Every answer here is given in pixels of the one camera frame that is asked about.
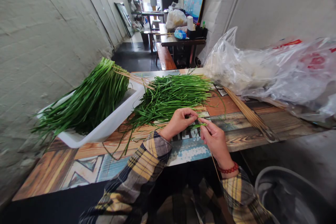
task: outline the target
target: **plaid shirt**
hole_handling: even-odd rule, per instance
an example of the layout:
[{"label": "plaid shirt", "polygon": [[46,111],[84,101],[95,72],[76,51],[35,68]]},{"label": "plaid shirt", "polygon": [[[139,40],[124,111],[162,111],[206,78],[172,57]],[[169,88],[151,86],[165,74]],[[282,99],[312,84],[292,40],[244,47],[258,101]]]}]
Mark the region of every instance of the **plaid shirt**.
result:
[{"label": "plaid shirt", "polygon": [[[148,215],[147,198],[171,149],[157,132],[151,133],[126,167],[108,182],[98,205],[85,211],[79,223],[226,223],[217,197],[204,179],[198,193],[185,188],[179,195],[169,196],[155,216]],[[236,223],[274,223],[241,168],[236,177],[222,180],[222,185]]]}]

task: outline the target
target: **plastic container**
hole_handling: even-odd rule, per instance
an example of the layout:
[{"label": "plastic container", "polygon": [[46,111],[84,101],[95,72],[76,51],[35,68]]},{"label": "plastic container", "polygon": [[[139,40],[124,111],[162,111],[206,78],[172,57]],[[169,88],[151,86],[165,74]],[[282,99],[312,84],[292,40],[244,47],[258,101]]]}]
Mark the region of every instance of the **plastic container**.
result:
[{"label": "plastic container", "polygon": [[[121,100],[115,111],[113,111],[112,114],[110,114],[88,135],[80,135],[75,131],[63,131],[58,134],[58,137],[70,148],[79,148],[88,142],[103,142],[123,123],[123,121],[126,120],[132,113],[133,108],[140,104],[140,99],[145,94],[144,86],[136,82],[130,80],[128,87],[130,89],[126,91],[124,98]],[[56,103],[56,106],[65,102],[72,96],[72,94],[73,93],[59,100],[58,103]]]}]

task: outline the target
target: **plastic bag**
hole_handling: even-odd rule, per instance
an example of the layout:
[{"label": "plastic bag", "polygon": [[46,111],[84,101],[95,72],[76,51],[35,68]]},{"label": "plastic bag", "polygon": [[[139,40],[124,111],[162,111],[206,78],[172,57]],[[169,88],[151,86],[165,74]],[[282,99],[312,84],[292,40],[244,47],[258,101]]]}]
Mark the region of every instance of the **plastic bag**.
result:
[{"label": "plastic bag", "polygon": [[172,2],[171,5],[168,7],[168,10],[172,11],[175,9],[182,9],[182,5],[180,3]]},{"label": "plastic bag", "polygon": [[182,30],[182,31],[184,31],[185,33],[187,33],[187,31],[188,31],[188,26],[177,27],[175,31],[177,31],[177,30]]},{"label": "plastic bag", "polygon": [[187,34],[182,30],[176,30],[174,32],[174,37],[177,38],[177,39],[182,39],[182,40],[188,39]]},{"label": "plastic bag", "polygon": [[187,25],[187,17],[180,10],[169,11],[166,22],[167,31],[175,30],[176,27],[186,26]]},{"label": "plastic bag", "polygon": [[281,41],[262,50],[239,50],[237,27],[216,43],[204,64],[208,77],[235,94],[271,98],[306,120],[336,113],[336,39]]}]

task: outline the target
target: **patterned table surface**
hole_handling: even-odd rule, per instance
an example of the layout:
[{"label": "patterned table surface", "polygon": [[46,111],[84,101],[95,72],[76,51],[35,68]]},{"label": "patterned table surface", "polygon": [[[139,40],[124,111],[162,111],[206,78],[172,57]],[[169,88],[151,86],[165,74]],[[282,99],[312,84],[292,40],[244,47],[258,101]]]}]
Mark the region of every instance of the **patterned table surface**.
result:
[{"label": "patterned table surface", "polygon": [[[193,74],[201,74],[202,68],[196,69]],[[153,79],[155,76],[186,74],[187,69],[138,72],[138,76]],[[202,117],[210,119],[226,134],[229,151],[239,151],[259,145],[268,144],[263,135],[253,128],[233,100],[225,94],[221,86],[214,86],[214,92],[208,102],[209,106],[199,107]],[[280,140],[287,140],[303,135],[316,133],[312,127],[288,112],[273,107],[267,103],[250,100],[247,106],[253,109],[275,132]],[[133,133],[135,138],[145,138],[154,127],[146,126],[141,132]],[[105,147],[110,153],[114,152],[122,134],[118,131],[105,141]],[[128,141],[128,134],[115,153],[119,157]],[[210,151],[204,145],[197,129],[186,130],[175,136],[171,142],[173,149],[168,161],[168,166],[173,166],[193,160],[210,157]],[[23,186],[13,200],[21,200],[37,195],[47,194],[77,186],[106,181],[113,178],[125,165],[127,160],[141,142],[131,141],[127,155],[119,161],[113,160],[104,149],[102,143],[87,143],[79,149],[71,149],[61,140],[56,139],[37,163]]]}]

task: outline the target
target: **stool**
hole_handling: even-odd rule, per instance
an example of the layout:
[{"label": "stool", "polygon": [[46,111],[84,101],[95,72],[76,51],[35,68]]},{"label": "stool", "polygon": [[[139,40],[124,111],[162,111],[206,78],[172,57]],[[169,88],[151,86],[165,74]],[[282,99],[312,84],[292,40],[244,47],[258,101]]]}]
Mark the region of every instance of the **stool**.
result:
[{"label": "stool", "polygon": [[160,23],[161,23],[161,20],[153,20],[152,26],[155,26],[156,29],[159,29]]}]

